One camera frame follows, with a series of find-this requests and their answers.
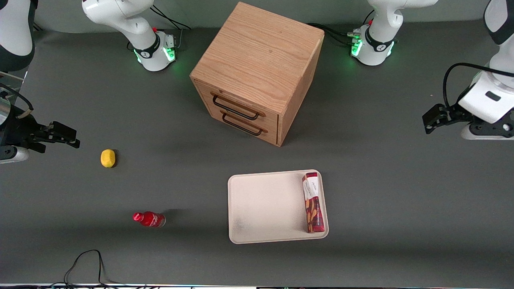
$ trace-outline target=bottle cap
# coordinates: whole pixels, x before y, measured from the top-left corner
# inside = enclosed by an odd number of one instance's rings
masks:
[[[136,222],[141,222],[141,220],[143,220],[143,217],[144,215],[142,213],[135,213],[133,216],[132,216],[132,219]]]

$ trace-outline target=gray wall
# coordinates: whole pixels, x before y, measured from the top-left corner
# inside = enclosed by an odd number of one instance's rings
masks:
[[[221,27],[238,0],[155,0],[168,17],[192,27]],[[301,21],[323,24],[359,23],[371,11],[366,0],[244,0],[251,5]],[[436,5],[404,10],[407,22],[476,20],[489,0],[440,0]],[[92,23],[80,0],[39,2],[36,23],[47,30],[70,33],[106,32],[113,29]],[[150,10],[142,14],[152,26],[171,28]]]

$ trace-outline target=gray tabletop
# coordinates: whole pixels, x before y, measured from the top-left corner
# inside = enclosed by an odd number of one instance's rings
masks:
[[[39,35],[22,93],[40,123],[69,125],[82,144],[0,166],[2,282],[60,281],[96,248],[123,283],[514,286],[512,143],[463,140],[458,124],[427,136],[421,121],[451,64],[496,53],[481,21],[406,24],[380,67],[326,38],[282,148],[207,113],[189,73],[216,32],[185,31],[158,73],[120,33]],[[475,73],[455,70],[453,101]],[[107,148],[114,169],[100,165]],[[328,237],[232,244],[228,178],[300,169],[323,175]],[[168,223],[142,227],[142,210]],[[70,280],[94,283],[96,270],[85,256]]]

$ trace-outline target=green led light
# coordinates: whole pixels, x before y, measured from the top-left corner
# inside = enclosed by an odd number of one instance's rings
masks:
[[[135,54],[135,55],[136,55],[136,57],[137,57],[137,62],[141,63],[141,59],[139,59],[139,55],[137,55],[137,52],[136,52],[136,50],[135,50],[135,49],[134,49],[134,54]]]
[[[391,50],[393,50],[394,41],[391,43],[391,47],[389,48],[389,52],[387,52],[387,56],[391,55]]]
[[[360,48],[362,47],[362,40],[359,40],[357,43],[355,43],[353,45],[354,47],[352,48],[352,55],[353,56],[358,56],[359,55],[359,52],[360,52]]]
[[[170,62],[175,60],[175,50],[173,48],[163,47],[162,50],[164,51],[164,53],[166,54],[166,57],[168,58],[168,60]]]

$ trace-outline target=white tray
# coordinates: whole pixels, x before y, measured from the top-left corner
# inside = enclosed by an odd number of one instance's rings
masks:
[[[302,177],[316,172],[325,232],[308,233]],[[228,180],[228,234],[235,244],[321,239],[328,235],[323,181],[316,170],[234,175]]]

